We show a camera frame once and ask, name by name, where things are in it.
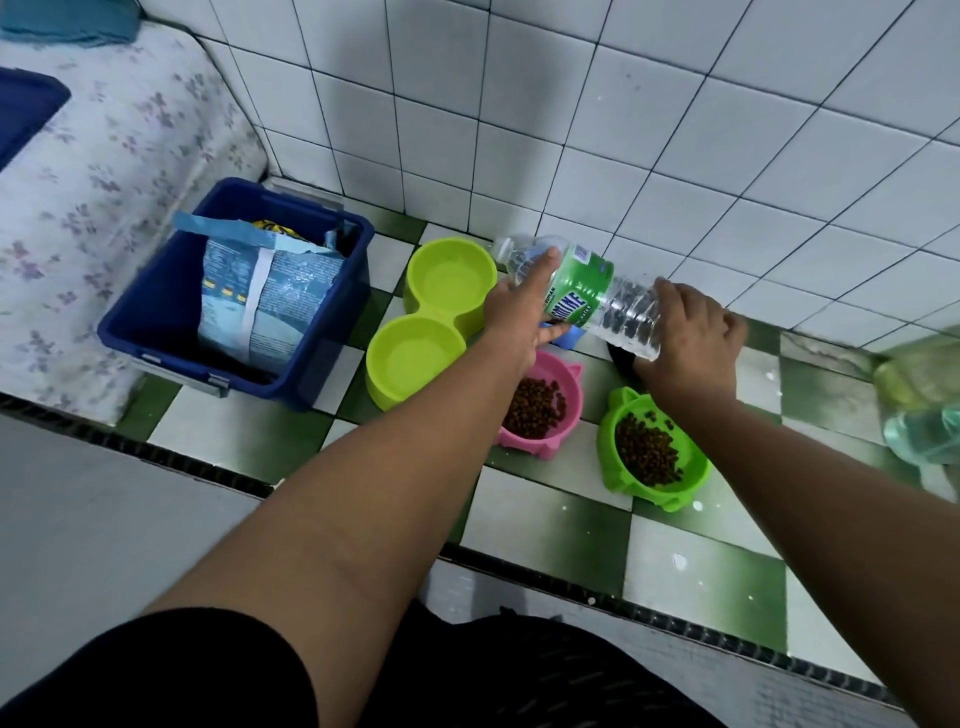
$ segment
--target person's arm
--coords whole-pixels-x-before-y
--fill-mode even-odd
[[[844,639],[921,725],[960,720],[960,507],[736,400],[742,320],[658,282],[663,349],[638,360]]]
[[[235,610],[306,665],[323,726],[359,717],[387,649],[533,365],[552,249],[485,303],[480,340],[406,402],[294,473],[148,609]]]

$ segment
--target kibble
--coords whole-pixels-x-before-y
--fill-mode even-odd
[[[527,440],[542,440],[565,418],[566,397],[560,384],[526,376],[514,392],[503,426]]]
[[[647,412],[645,417],[656,421],[653,412]],[[677,469],[679,454],[670,447],[673,438],[663,430],[628,414],[616,424],[613,441],[626,469],[644,485],[659,487],[684,479],[683,469]]]

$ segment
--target pink bowl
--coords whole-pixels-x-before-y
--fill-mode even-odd
[[[527,440],[501,426],[496,443],[504,448],[525,450],[541,460],[549,460],[556,455],[560,444],[577,426],[580,414],[584,411],[584,391],[580,388],[583,370],[580,364],[567,364],[556,354],[538,350],[537,361],[526,375],[533,379],[546,379],[548,383],[556,380],[566,398],[566,417],[551,427],[542,440]]]

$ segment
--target green bottle label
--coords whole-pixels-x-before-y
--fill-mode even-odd
[[[613,264],[580,245],[566,249],[543,307],[556,321],[583,327],[610,287]]]

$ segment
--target blue bin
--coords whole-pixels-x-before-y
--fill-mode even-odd
[[[235,389],[309,409],[370,294],[367,246],[373,225],[236,178],[218,182],[194,212],[220,220],[272,220],[321,244],[326,231],[341,221],[352,223],[338,244],[347,261],[284,370],[265,374],[200,345],[206,238],[190,232],[170,238],[103,318],[97,335],[104,346],[134,357],[140,368],[211,394],[222,397]]]

